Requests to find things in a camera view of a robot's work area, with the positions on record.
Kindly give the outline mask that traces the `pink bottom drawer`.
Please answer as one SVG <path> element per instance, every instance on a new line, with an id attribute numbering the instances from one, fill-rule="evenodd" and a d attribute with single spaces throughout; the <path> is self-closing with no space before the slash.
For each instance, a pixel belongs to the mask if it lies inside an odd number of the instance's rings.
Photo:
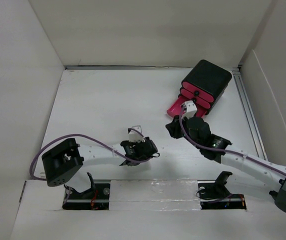
<path id="1" fill-rule="evenodd" d="M 188 101 L 189 99 L 184 97 L 184 96 L 179 96 L 177 100 L 167 109 L 166 113 L 174 118 L 176 115 L 179 115 L 181 111 L 181 106 L 183 105 L 184 102 Z M 196 116 L 197 117 L 203 117 L 207 114 L 207 110 L 203 108 L 202 106 L 196 104 L 197 107 L 197 112 Z"/>

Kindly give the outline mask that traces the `black drawer cabinet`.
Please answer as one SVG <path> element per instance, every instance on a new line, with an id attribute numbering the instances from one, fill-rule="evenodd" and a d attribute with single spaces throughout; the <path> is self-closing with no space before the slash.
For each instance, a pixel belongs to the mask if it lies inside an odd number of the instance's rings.
<path id="1" fill-rule="evenodd" d="M 210 109 L 206 109 L 210 112 L 223 95 L 231 79 L 232 74 L 229 71 L 202 59 L 181 81 L 180 89 L 182 89 L 183 82 L 189 82 L 211 94 L 214 102 L 211 103 Z"/>

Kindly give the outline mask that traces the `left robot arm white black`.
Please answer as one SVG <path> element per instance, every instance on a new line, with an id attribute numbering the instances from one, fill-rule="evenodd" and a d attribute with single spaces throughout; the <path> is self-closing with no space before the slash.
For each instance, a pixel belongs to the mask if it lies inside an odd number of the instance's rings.
<path id="1" fill-rule="evenodd" d="M 94 194 L 94 185 L 85 180 L 88 166 L 115 165 L 138 166 L 160 153 L 155 143 L 145 137 L 141 140 L 123 140 L 115 145 L 78 144 L 75 138 L 67 138 L 42 156 L 46 182 L 49 187 L 65 185 L 76 190 L 83 198 Z"/>

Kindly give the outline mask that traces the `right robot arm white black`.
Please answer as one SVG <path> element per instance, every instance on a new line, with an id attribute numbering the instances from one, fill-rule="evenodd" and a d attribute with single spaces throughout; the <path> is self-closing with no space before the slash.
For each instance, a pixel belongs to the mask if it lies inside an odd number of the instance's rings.
<path id="1" fill-rule="evenodd" d="M 211 132 L 202 118 L 176 115 L 165 128 L 173 139 L 185 138 L 210 161 L 237 169 L 266 185 L 260 197 L 286 213 L 286 166 L 268 162 L 233 147 L 226 138 Z"/>

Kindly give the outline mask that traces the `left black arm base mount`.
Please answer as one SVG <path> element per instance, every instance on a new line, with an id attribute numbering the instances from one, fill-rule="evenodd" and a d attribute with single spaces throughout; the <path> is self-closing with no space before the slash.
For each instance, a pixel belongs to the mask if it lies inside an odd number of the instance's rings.
<path id="1" fill-rule="evenodd" d="M 74 188 L 65 185 L 65 196 L 62 202 L 62 208 L 64 210 L 109 210 L 111 181 L 94 180 L 89 172 L 86 174 L 90 188 L 79 193 Z"/>

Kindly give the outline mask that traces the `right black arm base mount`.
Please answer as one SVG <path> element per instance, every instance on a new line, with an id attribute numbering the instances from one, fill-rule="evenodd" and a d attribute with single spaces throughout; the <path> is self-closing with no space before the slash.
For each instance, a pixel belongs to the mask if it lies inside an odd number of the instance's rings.
<path id="1" fill-rule="evenodd" d="M 246 210 L 243 194 L 232 194 L 226 188 L 229 171 L 221 172 L 215 180 L 199 181 L 195 196 L 200 199 L 201 210 Z"/>

